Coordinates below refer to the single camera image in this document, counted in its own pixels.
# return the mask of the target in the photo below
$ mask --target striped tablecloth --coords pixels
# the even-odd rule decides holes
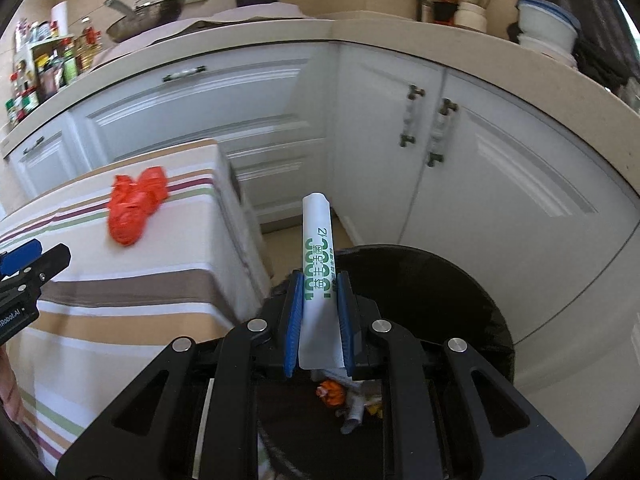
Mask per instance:
[[[111,184],[149,166],[164,168],[169,198],[136,244],[120,246],[107,230]],[[111,164],[0,222],[0,251],[34,237],[71,250],[42,289],[40,318],[8,343],[24,426],[51,470],[172,339],[218,338],[258,310],[270,280],[239,196],[219,147],[202,140]]]

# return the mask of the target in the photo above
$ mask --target floor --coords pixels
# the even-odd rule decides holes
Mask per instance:
[[[353,247],[347,231],[336,216],[332,218],[331,229],[334,234],[334,251]],[[273,285],[284,280],[292,270],[302,267],[302,225],[267,233],[264,241],[273,263]]]

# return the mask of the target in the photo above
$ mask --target red crumpled wrapper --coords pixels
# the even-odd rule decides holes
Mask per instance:
[[[116,175],[108,204],[111,238],[124,246],[137,242],[146,219],[168,196],[166,175],[160,166],[146,168],[137,182],[129,175]]]

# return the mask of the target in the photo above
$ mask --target brown stripe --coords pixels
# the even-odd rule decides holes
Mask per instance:
[[[42,433],[47,435],[51,440],[53,440],[56,444],[62,446],[62,449],[68,449],[69,446],[71,446],[71,442],[69,442],[67,439],[57,434],[49,426],[46,426],[39,420],[36,420],[33,413],[24,410],[24,418],[26,418],[31,424],[33,424],[34,428],[37,428]]]
[[[189,269],[85,282],[49,282],[41,300],[68,306],[140,306],[169,303],[210,303],[232,324],[240,320],[208,270]]]
[[[165,155],[171,155],[173,153],[186,152],[187,150],[194,150],[195,148],[201,148],[203,146],[211,146],[217,143],[218,142],[214,139],[196,140],[194,142],[185,142],[183,144],[178,144],[176,146],[170,146],[168,148],[163,148],[161,150],[155,150],[154,152],[148,152],[148,153],[143,153],[142,155],[132,156],[131,158],[125,158],[124,160],[119,160],[118,162],[112,162],[111,164],[107,164],[106,166],[98,168],[97,170],[89,171],[89,173],[85,173],[80,176],[77,176],[73,180],[69,180],[64,184],[60,184],[59,186],[56,186],[53,189],[49,189],[43,194],[37,196],[36,198],[29,200],[25,205],[19,207],[13,213],[9,214],[7,217],[10,217],[15,212],[20,211],[20,209],[22,209],[23,207],[28,206],[34,200],[42,198],[43,196],[47,196],[49,193],[53,193],[54,191],[62,189],[65,186],[70,186],[71,184],[75,184],[76,182],[79,182],[80,180],[84,180],[90,176],[106,173],[107,171],[111,171],[111,170],[117,170],[118,168],[123,168],[124,166],[136,164],[137,162],[145,162],[146,160],[151,160],[158,156],[165,156]]]
[[[170,178],[167,179],[167,181],[169,183],[171,182],[176,182],[177,180],[184,180],[185,178],[189,178],[192,176],[200,176],[203,174],[210,174],[211,176],[214,176],[214,172],[213,170],[197,170],[197,171],[190,171],[189,173],[183,173],[180,175],[176,175],[176,176],[172,176]],[[95,198],[90,198],[88,200],[84,200],[84,202],[78,202],[77,204],[72,204],[69,205],[67,207],[61,207],[60,209],[56,209],[53,212],[48,212],[42,216],[39,216],[37,218],[31,219],[27,222],[24,222],[16,227],[14,227],[13,229],[9,229],[8,231],[2,233],[1,237],[2,238],[6,238],[7,236],[10,236],[12,233],[19,231],[21,229],[23,229],[24,227],[27,227],[29,225],[34,225],[37,224],[38,222],[44,220],[45,218],[48,218],[50,216],[57,216],[60,215],[61,213],[65,213],[66,211],[70,211],[71,209],[78,209],[81,207],[85,207],[94,203],[99,203],[99,202],[104,202],[105,200],[108,200],[110,198],[110,195],[106,194],[106,195],[102,195],[102,196],[97,196]]]
[[[166,346],[181,335],[201,342],[223,337],[228,332],[213,316],[199,312],[121,317],[41,312],[32,326],[43,332],[73,339],[137,346]]]

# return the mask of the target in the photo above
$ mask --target maroon stripe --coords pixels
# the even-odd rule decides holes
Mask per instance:
[[[173,184],[172,186],[167,186],[167,189],[169,190],[169,192],[171,191],[179,191],[181,189],[185,189],[188,187],[193,187],[193,186],[199,186],[200,184],[211,184],[213,185],[213,179],[212,178],[198,178],[196,180],[188,180],[186,182],[181,182],[180,184]],[[100,209],[104,209],[107,207],[107,204],[109,202],[101,202],[99,204],[96,205],[92,205],[89,207],[85,207],[84,209],[80,209],[78,211],[72,211],[70,213],[64,214],[64,215],[60,215],[60,216],[52,216],[51,218],[47,219],[47,220],[43,220],[41,222],[38,222],[37,224],[31,225],[31,226],[27,226],[24,229],[22,229],[21,231],[15,232],[11,235],[5,236],[4,238],[0,239],[0,244],[4,243],[5,241],[11,240],[12,238],[15,238],[21,234],[25,234],[28,233],[29,231],[33,231],[34,229],[37,229],[39,227],[43,227],[47,224],[50,224],[51,222],[55,221],[59,221],[59,220],[66,220],[68,218],[73,218],[74,216],[79,216],[82,214],[86,214],[86,213],[91,213],[93,211],[98,211]]]
[[[47,442],[46,440],[44,440],[39,434],[37,434],[35,431],[33,431],[33,429],[31,429],[31,426],[24,424],[23,425],[25,428],[27,428],[27,430],[29,431],[29,434],[31,435],[31,438],[36,441],[36,443],[42,448],[44,449],[47,453],[49,453],[53,458],[55,458],[56,460],[60,460],[60,457],[62,457],[62,453],[60,453],[55,447],[53,447],[49,442]]]

